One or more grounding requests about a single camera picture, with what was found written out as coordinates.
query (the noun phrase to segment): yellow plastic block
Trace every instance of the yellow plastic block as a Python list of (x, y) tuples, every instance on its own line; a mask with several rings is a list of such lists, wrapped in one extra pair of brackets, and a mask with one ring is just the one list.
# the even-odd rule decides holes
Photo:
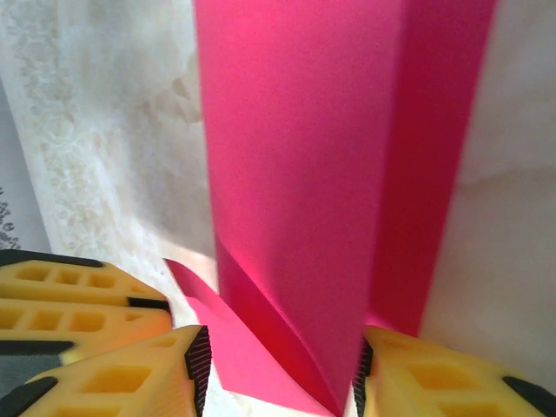
[(556, 415), (556, 398), (495, 363), (382, 328), (368, 327), (365, 341), (354, 383), (359, 416)]
[(9, 343), (32, 348), (37, 341), (71, 342), (59, 355), (63, 364), (171, 329), (170, 315), (160, 309), (0, 299), (0, 351)]
[(0, 409), (21, 417), (201, 416), (208, 337), (205, 327), (178, 328), (52, 369), (6, 395)]
[(0, 251), (0, 298), (160, 308), (164, 295), (109, 263)]

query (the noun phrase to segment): yellow plastic part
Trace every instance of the yellow plastic part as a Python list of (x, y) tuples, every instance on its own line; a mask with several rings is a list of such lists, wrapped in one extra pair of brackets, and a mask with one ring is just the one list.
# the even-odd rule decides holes
[(129, 306), (130, 299), (167, 302), (164, 295), (114, 265), (92, 268), (55, 261), (0, 267), (0, 298)]
[(520, 377), (510, 369), (382, 328), (365, 339), (365, 417), (544, 417), (502, 380)]
[(168, 312), (52, 301), (0, 299), (0, 341), (72, 341), (63, 364), (172, 329)]
[(208, 337), (205, 327), (187, 326), (39, 374), (30, 382), (54, 377), (57, 384), (20, 415), (197, 416), (210, 370)]

